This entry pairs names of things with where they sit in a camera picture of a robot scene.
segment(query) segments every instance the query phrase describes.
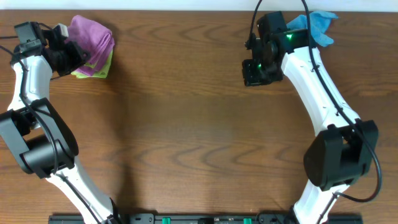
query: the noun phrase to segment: wood grain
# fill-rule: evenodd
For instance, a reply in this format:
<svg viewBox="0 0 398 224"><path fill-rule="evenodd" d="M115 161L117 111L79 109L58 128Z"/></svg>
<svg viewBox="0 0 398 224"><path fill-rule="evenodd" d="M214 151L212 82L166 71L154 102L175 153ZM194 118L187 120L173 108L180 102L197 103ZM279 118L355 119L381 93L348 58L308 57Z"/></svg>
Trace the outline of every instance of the wood grain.
<svg viewBox="0 0 398 224"><path fill-rule="evenodd" d="M50 99L80 146L95 183L122 212L257 213L287 210L307 181L302 158L314 139L292 84L245 88L241 62L251 12L1 11L0 34L25 21L69 24L81 14L116 39L109 77L65 77ZM289 21L298 12L285 13ZM350 106L380 130L384 172L372 203L339 199L333 212L362 213L366 223L398 221L398 14L339 12L321 49ZM16 40L2 40L13 49ZM0 54L0 108L14 90ZM367 197L376 173L348 193ZM76 213L56 187L21 171L0 141L0 223L46 223Z"/></svg>

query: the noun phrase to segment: green connector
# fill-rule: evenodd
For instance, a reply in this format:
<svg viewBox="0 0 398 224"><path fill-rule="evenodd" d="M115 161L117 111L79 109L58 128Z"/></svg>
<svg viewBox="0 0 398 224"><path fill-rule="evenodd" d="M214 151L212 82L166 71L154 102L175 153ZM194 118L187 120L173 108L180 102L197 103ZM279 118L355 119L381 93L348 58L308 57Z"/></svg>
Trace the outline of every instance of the green connector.
<svg viewBox="0 0 398 224"><path fill-rule="evenodd" d="M171 224L172 220L170 218L163 218L162 219L162 224Z"/></svg>
<svg viewBox="0 0 398 224"><path fill-rule="evenodd" d="M251 224L251 218L244 218L243 224Z"/></svg>

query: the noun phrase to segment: yellow cloth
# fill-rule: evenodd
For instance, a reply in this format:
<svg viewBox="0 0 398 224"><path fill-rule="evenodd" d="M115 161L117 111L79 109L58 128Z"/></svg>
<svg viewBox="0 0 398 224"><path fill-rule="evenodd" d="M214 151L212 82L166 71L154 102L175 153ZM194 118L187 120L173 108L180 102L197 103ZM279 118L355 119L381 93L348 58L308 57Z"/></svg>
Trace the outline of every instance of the yellow cloth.
<svg viewBox="0 0 398 224"><path fill-rule="evenodd" d="M106 62L104 66L101 68L101 70L95 72L92 77L89 77L88 75L76 71L72 72L72 75L76 75L77 78L106 78L108 76L109 68L111 66L112 55L113 55L113 50L109 54L108 59L106 59ZM95 68L95 65L90 65L89 63L86 63L84 66Z"/></svg>

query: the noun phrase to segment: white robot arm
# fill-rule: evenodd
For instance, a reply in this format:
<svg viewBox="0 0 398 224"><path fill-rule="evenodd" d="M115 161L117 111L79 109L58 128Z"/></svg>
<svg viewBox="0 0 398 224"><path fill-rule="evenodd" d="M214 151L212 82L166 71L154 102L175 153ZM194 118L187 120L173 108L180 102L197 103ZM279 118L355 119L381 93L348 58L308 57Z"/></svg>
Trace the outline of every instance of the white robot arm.
<svg viewBox="0 0 398 224"><path fill-rule="evenodd" d="M15 54L15 56L13 56L13 61L15 63L12 65L12 68L16 73L16 86L14 97L8 107L8 112L4 114L0 122L0 128L6 129L9 134L2 132L2 137L13 154L15 156L17 155L17 162L22 168L28 173L35 172L40 178L46 178L48 182L57 186L76 206L86 224L118 223L117 215L114 217L114 205L111 199L96 187L81 165L77 156L77 145L75 146L76 149L74 153L65 152L67 151L67 147L72 148L75 145L75 139L72 133L67 133L69 136L57 135L57 126L59 125L52 120L51 116L45 113L49 112L51 115L54 113L48 102L49 85L53 71L57 70L59 74L66 75L70 70L73 70L72 67L77 67L84 63L84 61L68 61L68 56L73 51L82 56L85 54L84 52L78 52L79 48L74 45L74 43L70 45L54 44L54 41L57 40L57 38L51 38L54 35L58 35L58 39L67 37L67 29L64 25L59 24L56 28L57 29L54 28L54 30L47 31L40 30L38 24L34 22L16 26L16 31L21 41L21 45L19 46L21 54ZM24 39L26 39L28 35L31 36L30 41L25 43ZM44 48L47 43L41 38L45 35L50 42L50 48L48 49ZM36 49L30 49L29 46L27 47L25 45L31 43L32 39L37 39L39 40L38 42L40 42L40 44L36 46ZM19 138L19 142L16 140L17 130L19 131L18 127L21 126L21 124L18 123L19 120L13 120L12 117L21 116L20 111L23 111L22 113L26 111L25 104L20 97L21 90L25 97L25 102L34 110L43 108L44 113L40 110L36 112L43 120L47 120L45 122L46 125L50 129L53 129L51 132L54 136L54 140L57 142L56 145L59 157L59 169L56 173L51 171L53 169L53 164L48 166L48 163L51 164L51 162L53 162L52 157L54 154L50 153L51 150L49 149L51 146L48 144L49 142L45 137L42 136L36 140L28 141L25 145L22 138ZM43 100L45 100L45 103L37 106L37 102ZM32 122L25 125L27 129L40 128L39 122ZM23 153L14 150L21 146L25 149Z"/></svg>
<svg viewBox="0 0 398 224"><path fill-rule="evenodd" d="M348 106L323 66L316 47L311 48L311 58L308 45L313 39L308 30L288 30L281 12L266 14L257 21L257 28L260 38L251 31L245 43L252 51L252 59L243 61L244 83L246 86L268 85L281 81L285 75L299 93L316 138L304 157L309 180L291 212L295 223L324 223L339 195L369 170L372 155L351 124L367 136L373 149L377 127L373 121L362 122Z"/></svg>
<svg viewBox="0 0 398 224"><path fill-rule="evenodd" d="M332 82L329 74L323 66L320 58L319 50L312 49L315 61L319 65L319 71L327 83L329 90L345 109L345 113L355 123L355 119L359 116L348 106L343 97L340 95L335 84ZM334 124L337 128L347 126L347 122L338 115L336 108L331 102L325 89L322 87L318 77L312 69L311 58L308 47L301 47L294 50L294 53L286 53L282 61L282 71L286 77L293 83L295 89L303 101L313 124L315 136L320 131L327 130L327 127ZM294 205L294 212L299 223L317 223L320 214L328 207L328 210L320 220L324 223L328 220L328 213L336 200L329 201L335 192L344 192L349 185L341 184L332 187L330 190L322 191L321 188L313 185L308 180L302 197Z"/></svg>

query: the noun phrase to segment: black base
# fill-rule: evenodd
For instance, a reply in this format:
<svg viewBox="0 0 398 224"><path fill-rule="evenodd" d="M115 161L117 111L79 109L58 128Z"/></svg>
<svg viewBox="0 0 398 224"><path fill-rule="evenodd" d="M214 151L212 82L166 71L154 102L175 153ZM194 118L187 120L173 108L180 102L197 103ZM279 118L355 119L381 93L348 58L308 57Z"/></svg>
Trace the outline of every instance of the black base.
<svg viewBox="0 0 398 224"><path fill-rule="evenodd" d="M286 213L253 215L125 215L126 224L284 224ZM360 215L330 215L329 224L363 224ZM84 224L81 216L49 217L49 224Z"/></svg>

